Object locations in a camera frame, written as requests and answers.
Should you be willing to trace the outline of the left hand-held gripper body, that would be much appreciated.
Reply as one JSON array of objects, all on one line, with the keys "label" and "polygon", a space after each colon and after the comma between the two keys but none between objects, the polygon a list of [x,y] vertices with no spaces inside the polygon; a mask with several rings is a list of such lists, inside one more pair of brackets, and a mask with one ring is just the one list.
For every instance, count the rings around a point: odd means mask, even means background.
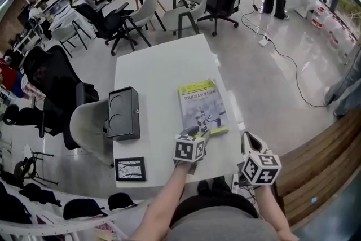
[{"label": "left hand-held gripper body", "polygon": [[175,136],[175,149],[173,151],[173,162],[175,166],[190,164],[188,174],[194,175],[197,162],[206,155],[204,138],[178,134]]}]

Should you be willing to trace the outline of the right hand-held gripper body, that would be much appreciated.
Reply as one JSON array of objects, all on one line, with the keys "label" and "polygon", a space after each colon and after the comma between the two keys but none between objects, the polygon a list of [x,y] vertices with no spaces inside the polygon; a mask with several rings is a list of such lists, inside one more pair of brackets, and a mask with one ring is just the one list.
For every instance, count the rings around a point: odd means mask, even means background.
[{"label": "right hand-held gripper body", "polygon": [[249,153],[241,152],[240,172],[252,186],[273,185],[282,169],[280,158],[254,134],[249,134],[249,144]]}]

